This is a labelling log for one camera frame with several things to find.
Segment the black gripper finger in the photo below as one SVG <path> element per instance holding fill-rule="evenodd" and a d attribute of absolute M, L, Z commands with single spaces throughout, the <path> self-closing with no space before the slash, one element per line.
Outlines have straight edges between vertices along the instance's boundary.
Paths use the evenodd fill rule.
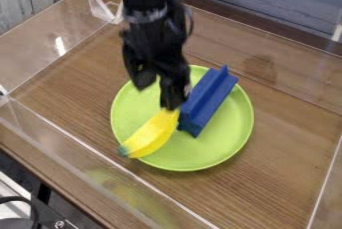
<path fill-rule="evenodd" d="M 132 47 L 123 48 L 123 61 L 131 81 L 139 91 L 156 81 L 156 72 L 151 67 L 154 54 Z"/>
<path fill-rule="evenodd" d="M 168 111 L 178 109 L 188 100 L 192 91 L 190 72 L 159 74 L 160 76 L 160 107 Z"/>

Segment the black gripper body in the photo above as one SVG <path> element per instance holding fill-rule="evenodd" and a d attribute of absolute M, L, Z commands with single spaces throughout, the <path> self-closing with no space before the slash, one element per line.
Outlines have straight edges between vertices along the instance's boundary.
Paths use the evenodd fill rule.
<path fill-rule="evenodd" d="M 183 45 L 188 38 L 186 13 L 171 12 L 162 17 L 141 13 L 127 15 L 128 28 L 120 32 L 123 48 L 151 52 L 151 67 L 156 74 L 179 74 L 190 67 L 183 55 Z"/>

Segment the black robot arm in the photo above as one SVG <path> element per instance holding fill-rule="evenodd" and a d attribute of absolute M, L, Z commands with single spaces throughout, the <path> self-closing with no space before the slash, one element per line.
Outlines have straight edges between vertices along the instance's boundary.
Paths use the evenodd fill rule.
<path fill-rule="evenodd" d="M 160 86 L 160 107 L 172 111 L 191 92 L 183 45 L 192 31 L 180 0 L 121 0 L 128 28 L 120 32 L 127 73 L 135 87 Z"/>

